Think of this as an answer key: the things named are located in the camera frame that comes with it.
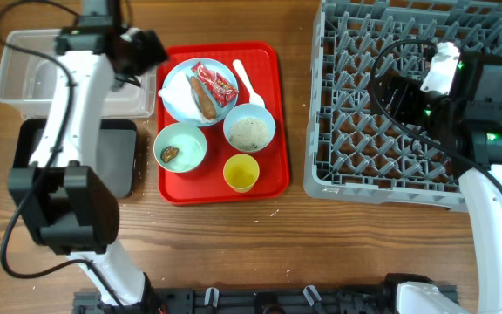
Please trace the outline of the white rice pile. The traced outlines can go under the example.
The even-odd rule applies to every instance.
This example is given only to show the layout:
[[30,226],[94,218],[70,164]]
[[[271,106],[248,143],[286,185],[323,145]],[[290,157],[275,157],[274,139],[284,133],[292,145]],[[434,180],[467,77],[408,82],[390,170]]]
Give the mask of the white rice pile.
[[241,151],[256,151],[265,147],[270,138],[267,124],[255,117],[236,120],[229,130],[228,140]]

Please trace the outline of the light blue plate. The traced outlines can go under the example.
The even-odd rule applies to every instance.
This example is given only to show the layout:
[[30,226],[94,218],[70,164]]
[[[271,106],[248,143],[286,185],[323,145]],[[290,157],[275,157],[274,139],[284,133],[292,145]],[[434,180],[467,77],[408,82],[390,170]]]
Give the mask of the light blue plate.
[[238,100],[239,86],[234,74],[220,61],[191,58],[166,75],[159,96],[172,118],[203,127],[227,116]]

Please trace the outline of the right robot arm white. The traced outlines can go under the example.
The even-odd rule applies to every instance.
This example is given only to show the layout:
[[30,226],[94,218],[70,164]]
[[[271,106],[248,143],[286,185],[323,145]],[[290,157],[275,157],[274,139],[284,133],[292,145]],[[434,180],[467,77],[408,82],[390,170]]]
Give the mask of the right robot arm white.
[[375,113],[452,161],[471,220],[478,267],[478,312],[502,313],[502,57],[429,50],[424,80],[370,75]]

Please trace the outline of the light green bowl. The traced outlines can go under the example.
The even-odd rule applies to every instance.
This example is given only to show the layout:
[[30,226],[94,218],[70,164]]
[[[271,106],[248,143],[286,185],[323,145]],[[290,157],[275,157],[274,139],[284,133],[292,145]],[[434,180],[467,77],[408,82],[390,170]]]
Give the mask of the light green bowl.
[[[180,149],[178,156],[165,164],[160,159],[161,151],[167,146]],[[207,154],[207,139],[197,127],[184,123],[173,123],[159,131],[153,145],[154,158],[159,166],[168,172],[182,174],[196,169]]]

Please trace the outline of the red snack wrapper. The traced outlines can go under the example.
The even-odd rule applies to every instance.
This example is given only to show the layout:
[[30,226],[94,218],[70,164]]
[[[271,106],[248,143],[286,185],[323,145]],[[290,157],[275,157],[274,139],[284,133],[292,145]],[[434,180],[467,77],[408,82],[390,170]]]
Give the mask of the red snack wrapper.
[[238,90],[218,72],[209,70],[202,62],[194,65],[191,71],[204,84],[221,107],[237,98]]

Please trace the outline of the black waste tray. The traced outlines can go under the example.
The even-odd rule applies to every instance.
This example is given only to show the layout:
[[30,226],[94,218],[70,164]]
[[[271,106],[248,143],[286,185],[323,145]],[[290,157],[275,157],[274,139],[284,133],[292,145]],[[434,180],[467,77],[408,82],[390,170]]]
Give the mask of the black waste tray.
[[[46,119],[28,119],[20,128],[13,168],[27,167],[42,138]],[[100,124],[96,173],[117,199],[133,190],[138,130],[128,119],[102,119]]]

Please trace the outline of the orange carrot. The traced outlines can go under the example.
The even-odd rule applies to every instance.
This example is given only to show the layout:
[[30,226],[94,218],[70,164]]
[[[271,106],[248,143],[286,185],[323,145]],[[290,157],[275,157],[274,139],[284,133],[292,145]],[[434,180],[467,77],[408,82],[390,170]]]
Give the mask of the orange carrot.
[[195,76],[192,76],[189,78],[189,83],[192,87],[193,97],[195,98],[195,102],[198,105],[203,116],[209,120],[216,119],[217,112],[214,103],[208,97],[201,82]]

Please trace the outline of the brown food scrap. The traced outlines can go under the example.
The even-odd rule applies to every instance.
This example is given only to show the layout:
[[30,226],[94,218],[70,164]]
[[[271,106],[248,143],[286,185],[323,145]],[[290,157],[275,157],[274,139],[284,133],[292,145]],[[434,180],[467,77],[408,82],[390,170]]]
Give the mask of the brown food scrap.
[[161,151],[160,159],[163,163],[167,164],[178,156],[179,151],[178,147],[167,146]]

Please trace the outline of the grey dishwasher rack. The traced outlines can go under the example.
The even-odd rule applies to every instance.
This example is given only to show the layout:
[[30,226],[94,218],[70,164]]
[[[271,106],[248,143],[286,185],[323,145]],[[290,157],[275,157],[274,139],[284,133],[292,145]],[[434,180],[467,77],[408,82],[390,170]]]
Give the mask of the grey dishwasher rack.
[[413,38],[502,57],[502,3],[323,1],[315,16],[303,186],[315,198],[466,209],[449,159],[370,110],[381,50]]

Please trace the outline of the light blue rice bowl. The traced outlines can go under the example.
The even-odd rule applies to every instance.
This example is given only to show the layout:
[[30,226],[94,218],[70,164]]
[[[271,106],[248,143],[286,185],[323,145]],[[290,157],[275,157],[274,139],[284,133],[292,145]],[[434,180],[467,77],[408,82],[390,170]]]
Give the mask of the light blue rice bowl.
[[274,116],[265,107],[242,104],[235,106],[223,121],[227,142],[243,153],[257,153],[274,138]]

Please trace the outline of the white napkin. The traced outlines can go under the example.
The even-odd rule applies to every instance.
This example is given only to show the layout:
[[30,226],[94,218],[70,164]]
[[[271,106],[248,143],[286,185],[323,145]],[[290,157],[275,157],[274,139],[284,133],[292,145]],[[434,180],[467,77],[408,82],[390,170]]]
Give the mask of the white napkin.
[[179,122],[206,122],[193,99],[192,87],[184,72],[177,72],[172,80],[159,90],[159,96],[168,107],[168,112]]

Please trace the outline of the red serving tray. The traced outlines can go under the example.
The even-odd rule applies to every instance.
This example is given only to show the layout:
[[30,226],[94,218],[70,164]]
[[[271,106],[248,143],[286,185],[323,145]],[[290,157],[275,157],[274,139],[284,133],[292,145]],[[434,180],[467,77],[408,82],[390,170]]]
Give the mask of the red serving tray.
[[260,175],[251,190],[241,194],[230,188],[223,179],[225,162],[239,152],[225,139],[222,122],[204,126],[202,132],[207,139],[204,160],[196,169],[185,174],[175,174],[159,167],[157,182],[161,196],[175,205],[194,205],[267,199],[281,195],[288,187],[290,171],[279,65],[274,48],[261,41],[232,42],[173,46],[167,49],[167,53],[169,61],[157,70],[158,89],[167,86],[177,71],[189,71],[200,61],[238,87],[238,99],[233,103],[235,106],[248,101],[248,91],[241,85],[232,66],[232,62],[239,59],[252,87],[262,96],[266,108],[273,115],[275,134],[266,148],[253,154],[258,161]]

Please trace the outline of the yellow plastic cup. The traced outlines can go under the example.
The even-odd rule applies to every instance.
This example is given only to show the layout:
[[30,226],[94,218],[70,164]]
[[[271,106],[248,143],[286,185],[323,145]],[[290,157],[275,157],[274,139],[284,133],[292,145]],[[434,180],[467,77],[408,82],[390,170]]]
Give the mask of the yellow plastic cup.
[[224,181],[237,193],[243,194],[250,191],[258,181],[259,176],[259,164],[251,155],[236,154],[224,164]]

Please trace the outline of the white plastic spoon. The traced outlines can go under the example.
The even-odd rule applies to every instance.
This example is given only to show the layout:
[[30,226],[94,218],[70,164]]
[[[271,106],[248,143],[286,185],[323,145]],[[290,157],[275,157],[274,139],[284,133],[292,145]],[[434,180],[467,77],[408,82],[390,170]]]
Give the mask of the white plastic spoon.
[[265,108],[266,106],[264,99],[254,90],[243,63],[239,59],[235,59],[233,61],[233,67],[238,76],[240,77],[241,82],[248,90],[249,93],[248,103]]

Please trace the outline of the clear plastic waste bin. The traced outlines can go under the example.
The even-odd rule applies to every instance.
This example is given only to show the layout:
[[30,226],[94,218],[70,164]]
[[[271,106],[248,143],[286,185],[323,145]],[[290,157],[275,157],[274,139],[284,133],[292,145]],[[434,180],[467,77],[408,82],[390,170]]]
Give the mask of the clear plastic waste bin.
[[[54,56],[58,29],[19,30],[7,41],[17,47]],[[49,114],[56,87],[56,66],[50,61],[4,49],[0,63],[0,102],[13,106],[23,119],[45,118]],[[153,115],[156,100],[156,73],[138,78],[141,86],[125,85],[109,92],[102,112],[104,119],[137,119]]]

